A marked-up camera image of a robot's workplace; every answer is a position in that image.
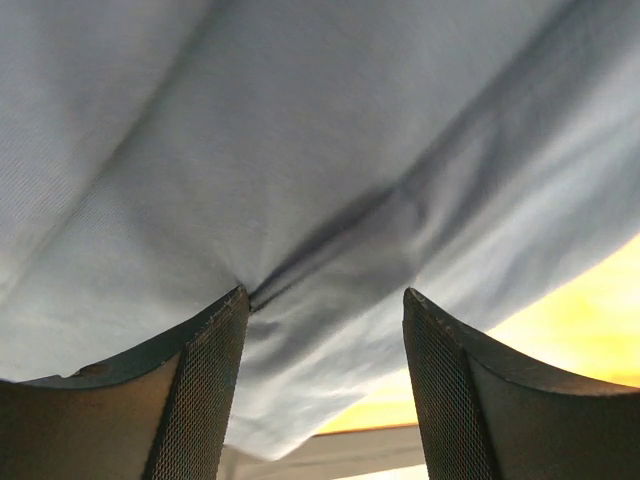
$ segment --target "fabric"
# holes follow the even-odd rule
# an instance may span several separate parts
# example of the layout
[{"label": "fabric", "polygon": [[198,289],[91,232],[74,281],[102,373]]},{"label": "fabric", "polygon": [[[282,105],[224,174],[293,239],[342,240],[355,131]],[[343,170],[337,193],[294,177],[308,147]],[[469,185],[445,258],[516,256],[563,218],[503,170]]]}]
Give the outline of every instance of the fabric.
[{"label": "fabric", "polygon": [[640,2],[0,2],[0,377],[252,297],[226,442],[278,458],[640,230]]}]

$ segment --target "gray fabric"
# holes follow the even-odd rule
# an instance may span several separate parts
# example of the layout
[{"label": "gray fabric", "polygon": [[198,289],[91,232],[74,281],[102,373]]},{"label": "gray fabric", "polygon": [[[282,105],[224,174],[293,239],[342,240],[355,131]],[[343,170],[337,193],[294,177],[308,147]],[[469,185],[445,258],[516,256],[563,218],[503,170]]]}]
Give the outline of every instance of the gray fabric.
[{"label": "gray fabric", "polygon": [[405,365],[408,285],[488,329],[640,230],[637,1],[4,0],[0,40],[0,377],[242,283],[265,458]]}]

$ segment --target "yellow surface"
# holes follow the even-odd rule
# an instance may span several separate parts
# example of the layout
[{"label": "yellow surface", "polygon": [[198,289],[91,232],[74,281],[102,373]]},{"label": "yellow surface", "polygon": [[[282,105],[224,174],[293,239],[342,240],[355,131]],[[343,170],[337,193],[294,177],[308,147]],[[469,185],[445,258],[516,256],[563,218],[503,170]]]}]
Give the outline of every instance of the yellow surface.
[{"label": "yellow surface", "polygon": [[[603,263],[489,334],[571,372],[640,386],[640,236]],[[407,372],[328,424],[321,433],[415,424]]]}]

